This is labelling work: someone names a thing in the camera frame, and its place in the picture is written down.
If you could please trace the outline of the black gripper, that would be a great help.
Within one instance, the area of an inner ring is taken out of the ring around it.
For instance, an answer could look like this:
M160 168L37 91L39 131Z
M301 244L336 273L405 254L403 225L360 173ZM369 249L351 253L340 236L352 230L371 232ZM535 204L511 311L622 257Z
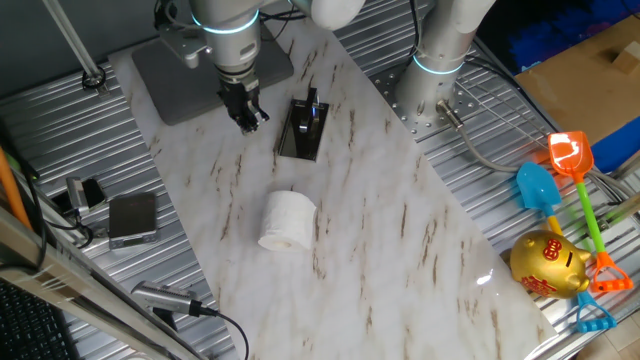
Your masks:
M237 123L243 134L256 131L262 122L270 119L258 103L259 80L257 78L249 77L232 82L230 79L220 77L219 80L218 95L229 116Z

